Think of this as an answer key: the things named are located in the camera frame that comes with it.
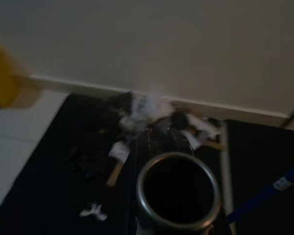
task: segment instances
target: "floor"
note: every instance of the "floor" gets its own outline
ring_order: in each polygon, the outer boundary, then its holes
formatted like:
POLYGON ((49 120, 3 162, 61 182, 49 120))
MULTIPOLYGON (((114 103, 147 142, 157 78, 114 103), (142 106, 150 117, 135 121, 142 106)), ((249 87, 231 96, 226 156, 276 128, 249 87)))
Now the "floor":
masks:
POLYGON ((0 203, 68 94, 21 88, 0 110, 0 203))

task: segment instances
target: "wall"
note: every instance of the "wall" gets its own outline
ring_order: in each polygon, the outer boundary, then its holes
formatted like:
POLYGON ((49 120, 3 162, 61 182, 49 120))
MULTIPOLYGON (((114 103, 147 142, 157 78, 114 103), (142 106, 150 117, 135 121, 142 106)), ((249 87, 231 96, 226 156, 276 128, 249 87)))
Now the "wall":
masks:
POLYGON ((0 43, 36 76, 294 108, 294 0, 0 0, 0 43))

